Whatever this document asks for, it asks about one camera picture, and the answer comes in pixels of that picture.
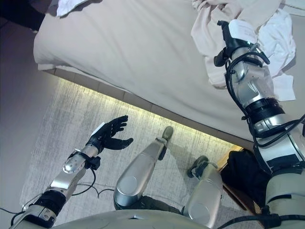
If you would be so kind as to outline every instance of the white label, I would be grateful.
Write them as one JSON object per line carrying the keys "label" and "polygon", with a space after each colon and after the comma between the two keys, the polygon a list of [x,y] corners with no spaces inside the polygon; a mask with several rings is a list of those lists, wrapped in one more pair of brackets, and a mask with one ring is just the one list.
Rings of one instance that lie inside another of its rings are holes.
{"label": "white label", "polygon": [[94,135],[99,129],[101,129],[101,127],[102,127],[103,125],[105,125],[104,122],[102,122],[102,123],[92,132],[91,136]]}
{"label": "white label", "polygon": [[233,19],[229,23],[229,31],[232,38],[244,40],[253,44],[257,41],[253,26],[246,21]]}

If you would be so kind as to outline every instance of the black cable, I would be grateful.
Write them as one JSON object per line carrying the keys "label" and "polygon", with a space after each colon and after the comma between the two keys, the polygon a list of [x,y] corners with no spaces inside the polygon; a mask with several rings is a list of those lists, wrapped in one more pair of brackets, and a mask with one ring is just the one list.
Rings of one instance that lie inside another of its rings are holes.
{"label": "black cable", "polygon": [[240,223],[240,222],[244,222],[244,221],[269,221],[269,220],[275,220],[276,222],[278,222],[281,225],[281,221],[305,220],[305,216],[304,215],[284,215],[284,216],[275,215],[275,217],[272,215],[270,215],[270,216],[264,216],[264,215],[241,216],[241,217],[234,218],[234,219],[224,223],[217,229],[223,229],[234,223]]}
{"label": "black cable", "polygon": [[102,191],[100,191],[97,195],[97,198],[100,198],[100,194],[104,191],[114,191],[114,189],[111,189],[111,188],[106,188],[106,189],[103,189]]}
{"label": "black cable", "polygon": [[41,195],[42,195],[42,193],[40,193],[40,194],[34,196],[32,199],[30,199],[28,202],[26,202],[26,203],[23,205],[23,207],[21,208],[21,211],[24,210],[24,208],[27,206],[28,203],[32,202],[35,198],[40,197]]}
{"label": "black cable", "polygon": [[76,193],[76,194],[72,194],[72,196],[77,196],[77,195],[80,195],[80,194],[82,194],[82,193],[84,193],[84,192],[86,192],[86,191],[88,191],[90,188],[92,188],[93,187],[93,185],[94,185],[94,183],[95,183],[95,180],[96,180],[96,175],[95,175],[95,172],[94,172],[94,170],[92,169],[92,168],[90,168],[90,170],[92,171],[92,174],[93,174],[93,182],[92,182],[92,184],[89,186],[89,188],[87,188],[87,189],[85,189],[84,191],[82,191],[82,192],[79,192],[79,193]]}
{"label": "black cable", "polygon": [[237,57],[235,60],[232,61],[232,63],[229,64],[229,66],[226,67],[227,72],[225,74],[225,82],[226,82],[226,86],[228,89],[228,92],[230,94],[230,96],[232,97],[232,99],[234,100],[234,102],[237,104],[237,106],[241,109],[241,111],[244,113],[245,118],[247,119],[247,123],[249,126],[249,130],[250,133],[253,137],[253,141],[254,143],[259,146],[259,147],[266,147],[274,142],[276,142],[277,140],[279,140],[280,138],[282,138],[284,135],[288,134],[292,129],[294,129],[295,127],[297,127],[301,122],[303,122],[305,120],[305,114],[298,120],[296,120],[296,122],[290,127],[288,128],[286,131],[282,132],[281,134],[279,134],[277,137],[275,137],[274,139],[264,143],[264,144],[260,144],[257,142],[256,140],[256,136],[255,136],[255,130],[253,127],[253,124],[251,122],[251,118],[248,116],[247,111],[244,109],[244,107],[240,104],[240,102],[238,101],[235,93],[234,93],[234,89],[233,89],[233,83],[232,83],[232,68],[237,65],[240,61],[242,61],[243,59],[245,59],[247,56],[249,55],[256,55],[259,56],[260,58],[262,58],[266,63],[269,62],[268,58],[266,58],[264,55],[262,55],[261,53],[257,53],[257,52],[248,52],[245,53],[239,57]]}
{"label": "black cable", "polygon": [[303,122],[303,130],[302,130],[302,135],[305,137],[305,122]]}
{"label": "black cable", "polygon": [[10,220],[10,225],[13,226],[13,225],[14,225],[14,219],[15,219],[18,215],[23,214],[24,212],[25,212],[25,211],[21,211],[21,212],[18,212],[17,214],[15,214],[15,215],[13,216],[13,218],[11,218],[11,220]]}
{"label": "black cable", "polygon": [[96,187],[94,187],[94,186],[87,185],[87,184],[77,184],[77,185],[92,187],[92,188],[93,188],[93,189],[96,191],[96,194],[97,194],[97,195],[99,194],[99,191],[98,191],[98,190],[97,190],[97,188],[96,188]]}
{"label": "black cable", "polygon": [[19,212],[12,212],[12,211],[8,211],[4,208],[0,208],[2,211],[6,211],[7,213],[10,213],[10,214],[18,214]]}

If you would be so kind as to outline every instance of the black bag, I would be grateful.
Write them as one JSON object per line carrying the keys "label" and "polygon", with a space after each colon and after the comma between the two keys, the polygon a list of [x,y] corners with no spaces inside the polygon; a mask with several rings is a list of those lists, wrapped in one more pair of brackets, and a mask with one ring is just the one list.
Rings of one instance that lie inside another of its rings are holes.
{"label": "black bag", "polygon": [[225,184],[243,191],[259,207],[265,206],[266,188],[271,177],[259,167],[252,152],[246,149],[231,151],[221,177]]}

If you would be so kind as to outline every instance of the humanoid robot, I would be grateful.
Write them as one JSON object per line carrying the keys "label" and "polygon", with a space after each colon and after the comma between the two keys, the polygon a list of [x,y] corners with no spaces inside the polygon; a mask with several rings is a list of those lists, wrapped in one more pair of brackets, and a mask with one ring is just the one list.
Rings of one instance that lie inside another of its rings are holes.
{"label": "humanoid robot", "polygon": [[[268,58],[255,41],[233,35],[233,22],[219,21],[226,47],[214,58],[216,66],[226,66],[227,90],[244,113],[254,140],[254,155],[271,179],[266,190],[266,207],[259,216],[237,218],[224,224],[259,220],[265,228],[305,228],[305,139],[298,125],[305,115],[291,120],[276,100]],[[251,34],[251,25],[239,21]],[[113,136],[126,126],[128,117],[116,118],[93,134],[82,150],[75,151],[40,198],[23,213],[12,229],[51,228],[63,205],[76,189],[87,169],[98,169],[98,154],[104,148],[124,149],[132,139]],[[167,127],[126,168],[114,190],[116,211],[102,213],[56,226],[57,229],[208,229],[213,228],[220,205],[222,179],[204,156],[188,170],[199,182],[186,206],[179,210],[143,196],[157,160],[164,157],[173,129]]]}

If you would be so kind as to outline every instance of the gray carpet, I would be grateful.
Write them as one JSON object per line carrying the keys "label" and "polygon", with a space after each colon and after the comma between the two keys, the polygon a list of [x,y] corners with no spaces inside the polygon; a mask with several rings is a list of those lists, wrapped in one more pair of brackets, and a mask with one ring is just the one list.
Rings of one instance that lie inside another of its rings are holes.
{"label": "gray carpet", "polygon": [[[101,122],[108,122],[121,115],[128,115],[129,121],[125,130],[117,134],[117,137],[133,137],[134,142],[121,151],[105,149],[102,152],[101,167],[96,172],[95,186],[98,190],[113,188],[131,160],[160,136],[166,126],[171,125],[174,135],[170,150],[163,161],[157,163],[144,194],[181,209],[197,183],[195,178],[187,177],[187,168],[200,155],[206,155],[210,161],[217,162],[232,146],[215,137],[60,79],[31,154],[20,203],[23,205],[41,193],[59,173],[67,156],[75,148],[81,149],[90,133]],[[81,181],[91,183],[92,174],[88,171]],[[114,210],[112,192],[106,191],[97,199],[95,191],[91,189],[82,195],[71,197],[56,224],[110,210]],[[241,210],[224,193],[217,225],[247,214],[249,213]],[[255,222],[247,222],[231,228],[261,227]]]}

